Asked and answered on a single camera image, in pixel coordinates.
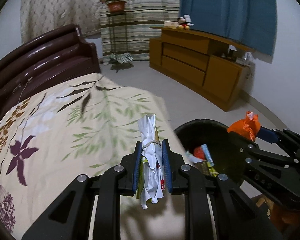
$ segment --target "wooden dresser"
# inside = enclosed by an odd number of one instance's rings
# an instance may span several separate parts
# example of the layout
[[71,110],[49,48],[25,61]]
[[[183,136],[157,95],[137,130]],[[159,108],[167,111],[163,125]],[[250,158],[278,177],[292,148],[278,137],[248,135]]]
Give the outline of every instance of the wooden dresser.
[[150,39],[150,67],[173,78],[224,111],[236,101],[248,68],[225,58],[229,44],[254,51],[210,33],[167,27]]

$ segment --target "baseboard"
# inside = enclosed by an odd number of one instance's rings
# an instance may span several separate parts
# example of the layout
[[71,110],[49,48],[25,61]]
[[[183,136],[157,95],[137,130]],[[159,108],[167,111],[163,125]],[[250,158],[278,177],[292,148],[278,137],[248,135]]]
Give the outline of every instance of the baseboard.
[[279,130],[283,130],[287,128],[287,125],[284,124],[274,113],[272,113],[266,106],[256,100],[254,97],[249,95],[246,91],[241,90],[239,96],[254,108],[256,108],[261,114],[263,114],[266,118],[268,118]]

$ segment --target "gray floor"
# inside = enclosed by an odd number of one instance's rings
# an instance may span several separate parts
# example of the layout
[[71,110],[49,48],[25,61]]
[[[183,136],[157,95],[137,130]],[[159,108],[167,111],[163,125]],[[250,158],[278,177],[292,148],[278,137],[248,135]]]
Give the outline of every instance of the gray floor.
[[[148,90],[164,98],[172,129],[193,119],[213,119],[230,126],[233,122],[244,118],[246,111],[257,113],[262,126],[269,129],[276,128],[264,115],[258,113],[254,107],[241,99],[234,104],[230,111],[224,112],[184,85],[150,68],[148,61],[136,61],[133,64],[134,67],[119,70],[118,73],[110,69],[111,65],[101,64],[100,68],[104,76],[121,86]],[[286,155],[277,145],[271,145],[258,138],[256,143],[263,150]],[[249,197],[259,194],[247,182],[244,182],[241,188]]]

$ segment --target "screw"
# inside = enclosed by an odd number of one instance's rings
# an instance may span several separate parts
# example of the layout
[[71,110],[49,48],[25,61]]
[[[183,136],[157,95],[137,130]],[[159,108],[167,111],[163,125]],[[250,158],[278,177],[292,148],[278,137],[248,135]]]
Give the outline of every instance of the screw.
[[219,174],[218,175],[218,178],[220,179],[220,180],[227,180],[228,179],[228,176],[226,175],[226,174],[223,174],[223,173],[221,173],[221,174]]
[[117,165],[114,167],[114,170],[117,172],[123,171],[124,167],[122,165]]
[[77,177],[77,180],[78,180],[79,182],[84,182],[86,179],[87,179],[87,176],[84,175],[84,174],[81,174],[81,175],[79,175],[79,176]]
[[183,170],[183,171],[189,171],[190,170],[190,165],[188,165],[188,164],[183,164],[183,165],[181,165],[181,169]]

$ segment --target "blue curtain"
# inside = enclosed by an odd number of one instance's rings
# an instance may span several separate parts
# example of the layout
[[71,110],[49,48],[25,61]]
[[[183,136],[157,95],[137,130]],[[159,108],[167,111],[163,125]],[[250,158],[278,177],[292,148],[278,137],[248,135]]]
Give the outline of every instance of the blue curtain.
[[180,0],[194,30],[236,40],[272,55],[276,34],[276,0]]

